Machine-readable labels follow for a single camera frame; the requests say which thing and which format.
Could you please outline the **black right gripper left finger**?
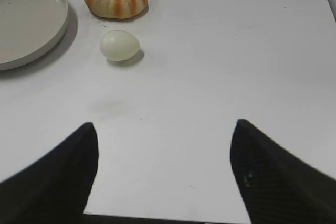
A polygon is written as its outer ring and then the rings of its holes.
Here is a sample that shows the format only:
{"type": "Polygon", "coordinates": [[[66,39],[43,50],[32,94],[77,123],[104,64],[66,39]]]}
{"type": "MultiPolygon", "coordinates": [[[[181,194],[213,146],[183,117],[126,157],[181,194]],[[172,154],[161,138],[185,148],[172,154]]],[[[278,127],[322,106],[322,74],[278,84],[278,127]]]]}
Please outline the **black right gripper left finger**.
{"type": "Polygon", "coordinates": [[[1,223],[81,223],[98,160],[95,127],[84,123],[42,158],[1,182],[1,223]]]}

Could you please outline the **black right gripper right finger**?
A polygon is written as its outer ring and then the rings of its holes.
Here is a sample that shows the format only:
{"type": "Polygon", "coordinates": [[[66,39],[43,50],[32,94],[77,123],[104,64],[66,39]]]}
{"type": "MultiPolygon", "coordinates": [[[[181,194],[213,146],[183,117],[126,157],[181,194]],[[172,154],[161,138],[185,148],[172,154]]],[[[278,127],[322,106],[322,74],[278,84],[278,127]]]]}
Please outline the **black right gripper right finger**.
{"type": "Polygon", "coordinates": [[[235,126],[230,163],[251,223],[335,223],[335,179],[245,119],[235,126]]]}

